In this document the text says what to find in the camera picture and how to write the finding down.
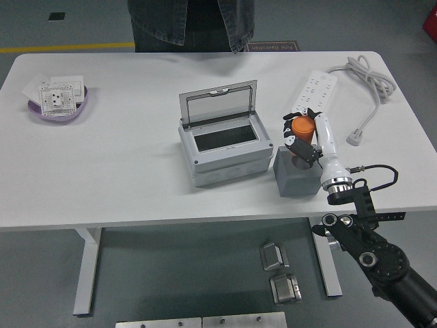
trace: table leg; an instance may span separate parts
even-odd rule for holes
[[[321,217],[309,217],[309,224],[314,226],[322,221]],[[315,249],[319,258],[320,268],[322,270],[323,282],[327,296],[342,296],[343,293],[340,287],[340,281],[335,269],[333,255],[330,252],[329,242],[326,237],[312,234],[315,244]]]
[[[81,272],[79,273],[76,301],[74,302],[73,315],[75,316],[79,314],[89,314],[102,229],[78,228],[76,231],[85,239],[85,246],[83,247]]]

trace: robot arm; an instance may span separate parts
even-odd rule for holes
[[[313,232],[326,236],[329,231],[356,260],[373,294],[390,301],[414,327],[437,327],[437,291],[410,267],[398,246],[374,232],[379,221],[403,219],[405,213],[375,214],[367,186],[343,193],[336,194],[337,203],[354,202],[358,214],[324,215],[322,224],[312,227]]]
[[[315,122],[317,149],[308,141],[300,139],[293,129],[293,120],[302,116],[308,116]],[[320,183],[328,192],[328,203],[355,204],[356,215],[324,215],[322,224],[312,227],[313,232],[320,236],[326,236],[326,232],[330,232],[343,250],[356,260],[370,281],[373,294],[390,301],[413,326],[437,327],[437,291],[410,267],[405,253],[398,246],[388,243],[374,232],[379,221],[404,218],[405,213],[377,215],[370,196],[370,191],[396,183],[397,171],[387,165],[346,169],[337,156],[337,145],[324,113],[314,113],[306,109],[301,113],[291,113],[284,120],[285,145],[294,154],[293,164],[298,168],[308,169],[318,161],[323,168]],[[391,169],[395,174],[393,182],[370,190],[364,179],[358,179],[352,184],[351,173],[373,167]],[[364,185],[356,187],[358,181],[364,182]]]

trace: yellow floor line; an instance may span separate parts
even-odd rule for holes
[[[81,49],[128,48],[134,47],[134,42],[69,44],[65,46],[24,46],[20,48],[0,48],[0,53],[32,53],[46,51],[65,51]]]

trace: electrical junction box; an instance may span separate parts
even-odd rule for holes
[[[257,81],[180,94],[179,134],[196,187],[266,171],[273,144],[255,111]]]

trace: table top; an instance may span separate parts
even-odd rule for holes
[[[279,196],[272,169],[196,188],[178,135],[179,94],[257,80],[255,108],[282,146],[282,116],[311,71],[366,55],[372,69],[391,76],[373,52],[317,53],[92,53],[28,54],[16,59],[0,91],[0,230],[133,226],[313,217],[350,213],[314,196]],[[21,90],[37,73],[83,75],[89,92],[70,122],[47,122],[27,109]],[[346,143],[375,106],[367,86],[347,72],[326,108],[346,167],[392,165],[393,187],[372,193],[378,212],[437,209],[437,154],[401,90],[365,129],[362,144]],[[388,170],[366,177],[374,187]]]

